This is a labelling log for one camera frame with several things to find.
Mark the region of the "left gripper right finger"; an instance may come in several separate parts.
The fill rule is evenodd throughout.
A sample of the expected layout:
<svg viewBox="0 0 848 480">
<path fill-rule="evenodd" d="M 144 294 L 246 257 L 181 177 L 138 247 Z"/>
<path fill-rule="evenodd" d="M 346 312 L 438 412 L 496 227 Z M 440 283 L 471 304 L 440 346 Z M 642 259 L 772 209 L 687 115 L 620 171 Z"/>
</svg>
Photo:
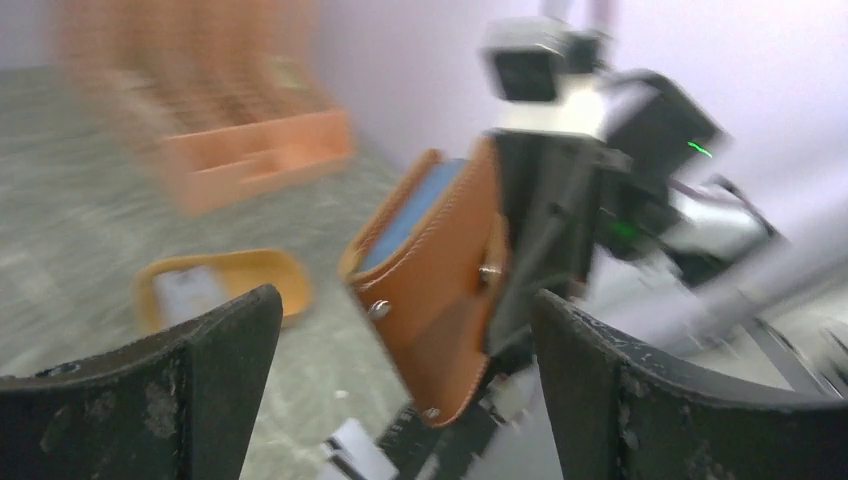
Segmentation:
<svg viewBox="0 0 848 480">
<path fill-rule="evenodd" d="M 532 332 L 568 479 L 843 479 L 847 404 L 676 358 L 539 291 Z"/>
</svg>

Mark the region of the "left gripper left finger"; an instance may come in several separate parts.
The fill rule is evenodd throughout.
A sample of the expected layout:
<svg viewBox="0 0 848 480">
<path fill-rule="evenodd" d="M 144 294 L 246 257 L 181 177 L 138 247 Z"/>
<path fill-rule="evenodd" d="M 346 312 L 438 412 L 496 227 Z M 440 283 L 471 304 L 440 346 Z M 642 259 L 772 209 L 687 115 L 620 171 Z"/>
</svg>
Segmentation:
<svg viewBox="0 0 848 480">
<path fill-rule="evenodd" d="M 110 352 L 1 381 L 5 479 L 236 479 L 281 330 L 255 288 Z"/>
</svg>

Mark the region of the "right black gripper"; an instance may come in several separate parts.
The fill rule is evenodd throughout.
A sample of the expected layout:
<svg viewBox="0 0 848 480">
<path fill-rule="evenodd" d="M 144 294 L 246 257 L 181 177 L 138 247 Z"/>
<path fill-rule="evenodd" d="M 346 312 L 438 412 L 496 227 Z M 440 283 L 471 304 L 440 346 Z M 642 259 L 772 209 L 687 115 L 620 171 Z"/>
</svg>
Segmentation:
<svg viewBox="0 0 848 480">
<path fill-rule="evenodd" d="M 604 132 L 614 112 L 604 94 L 638 87 L 646 99 Z M 576 133 L 492 133 L 512 253 L 486 327 L 494 371 L 531 363 L 532 297 L 540 283 L 562 283 L 573 272 L 573 228 L 576 257 L 585 262 L 596 246 L 625 259 L 654 248 L 682 218 L 672 204 L 672 176 L 724 135 L 677 83 L 652 70 L 581 79 Z"/>
</svg>

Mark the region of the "brown leather card holder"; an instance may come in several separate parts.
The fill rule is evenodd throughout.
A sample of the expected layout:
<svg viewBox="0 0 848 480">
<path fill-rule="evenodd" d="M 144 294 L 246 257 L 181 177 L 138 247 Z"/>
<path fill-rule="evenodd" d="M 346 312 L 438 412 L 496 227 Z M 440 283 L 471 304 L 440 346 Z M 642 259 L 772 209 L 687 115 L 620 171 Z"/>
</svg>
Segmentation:
<svg viewBox="0 0 848 480">
<path fill-rule="evenodd" d="M 469 159 L 386 259 L 368 262 L 390 224 L 439 167 L 425 151 L 342 254 L 338 275 L 370 320 L 422 421 L 443 427 L 472 403 L 489 356 L 484 333 L 508 271 L 495 140 Z"/>
</svg>

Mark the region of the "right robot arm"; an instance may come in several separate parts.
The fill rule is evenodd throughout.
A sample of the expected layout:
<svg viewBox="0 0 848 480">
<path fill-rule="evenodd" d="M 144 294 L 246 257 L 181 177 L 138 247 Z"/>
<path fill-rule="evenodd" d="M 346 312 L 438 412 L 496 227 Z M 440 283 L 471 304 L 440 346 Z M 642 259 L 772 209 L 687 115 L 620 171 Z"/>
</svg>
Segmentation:
<svg viewBox="0 0 848 480">
<path fill-rule="evenodd" d="M 528 337 L 540 289 L 587 298 L 606 324 L 688 354 L 846 270 L 833 218 L 792 244 L 729 180 L 676 179 L 722 130 L 666 76 L 504 67 L 494 82 L 510 105 L 494 139 L 513 257 L 489 354 Z"/>
</svg>

